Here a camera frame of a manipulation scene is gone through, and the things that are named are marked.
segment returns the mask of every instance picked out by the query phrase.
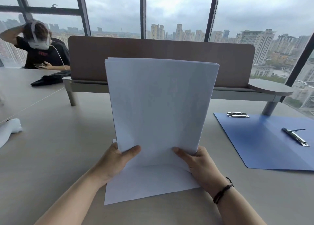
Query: sky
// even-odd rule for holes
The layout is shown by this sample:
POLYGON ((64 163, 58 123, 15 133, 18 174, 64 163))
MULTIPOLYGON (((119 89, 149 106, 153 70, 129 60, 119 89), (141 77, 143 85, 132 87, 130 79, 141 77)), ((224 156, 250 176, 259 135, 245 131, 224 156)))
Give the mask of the sky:
MULTIPOLYGON (((30 6, 78 8, 76 0, 28 0, 30 6)), ((0 0, 0 5, 17 5, 16 0, 0 0)), ((140 0, 86 0, 92 30, 140 33, 140 0)), ((164 25, 169 34, 182 24, 183 30, 206 31, 211 0, 147 0, 147 30, 151 24, 164 25)), ((298 37, 314 31, 312 0, 219 0, 213 30, 229 29, 229 37, 249 30, 273 29, 276 36, 298 37)), ((56 23, 60 28, 82 29, 80 16, 34 14, 35 19, 56 23)), ((17 19, 17 14, 0 13, 0 20, 17 19)))

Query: white vr headset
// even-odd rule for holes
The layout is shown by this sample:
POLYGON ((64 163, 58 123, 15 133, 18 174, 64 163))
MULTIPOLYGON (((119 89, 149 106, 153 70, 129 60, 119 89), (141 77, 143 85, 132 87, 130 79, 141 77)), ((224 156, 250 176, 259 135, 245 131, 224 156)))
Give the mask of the white vr headset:
POLYGON ((33 34, 33 40, 28 41, 28 44, 31 48, 34 49, 42 49, 42 50, 48 50, 49 46, 50 46, 50 34, 48 31, 48 36, 47 36, 47 40, 46 41, 42 41, 42 40, 38 40, 35 34, 35 25, 37 23, 41 23, 40 21, 32 21, 32 25, 31 25, 31 31, 33 34))

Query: clipboard clip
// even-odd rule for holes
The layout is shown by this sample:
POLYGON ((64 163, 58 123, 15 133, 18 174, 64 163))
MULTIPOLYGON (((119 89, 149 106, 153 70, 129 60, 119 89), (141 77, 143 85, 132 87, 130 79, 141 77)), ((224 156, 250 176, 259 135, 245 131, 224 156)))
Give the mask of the clipboard clip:
POLYGON ((302 146, 309 147, 309 144, 306 141, 304 141, 301 137, 296 135, 296 133, 295 133, 295 132, 300 131, 300 130, 305 130, 304 128, 289 130, 289 129, 283 127, 281 130, 284 131, 285 133, 287 133, 290 137, 292 137, 294 140, 296 140, 302 146))
POLYGON ((240 112, 227 112, 228 117, 233 118, 249 118, 250 116, 247 113, 240 113, 240 112))

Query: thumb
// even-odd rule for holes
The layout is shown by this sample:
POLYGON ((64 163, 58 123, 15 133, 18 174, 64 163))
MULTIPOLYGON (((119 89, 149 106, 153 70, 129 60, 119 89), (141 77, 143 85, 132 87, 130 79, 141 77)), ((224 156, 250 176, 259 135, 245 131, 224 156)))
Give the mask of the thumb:
POLYGON ((175 154, 177 154, 178 157, 183 159, 188 164, 188 166, 192 166, 193 156, 187 154, 184 150, 178 147, 174 147, 172 150, 175 154))
POLYGON ((142 150, 141 146, 132 147, 132 148, 128 149, 127 151, 123 152, 122 157, 125 158, 128 162, 133 157, 135 157, 137 154, 139 154, 141 152, 141 150, 142 150))

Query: right hand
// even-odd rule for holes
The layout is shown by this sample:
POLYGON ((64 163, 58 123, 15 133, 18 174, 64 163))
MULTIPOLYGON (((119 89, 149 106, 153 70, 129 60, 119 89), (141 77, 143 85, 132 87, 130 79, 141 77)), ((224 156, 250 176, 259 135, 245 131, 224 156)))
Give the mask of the right hand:
POLYGON ((214 197, 225 186, 229 185, 205 147, 198 146, 198 150, 193 156, 177 147, 174 147, 173 151, 188 164, 196 181, 211 197, 214 197))

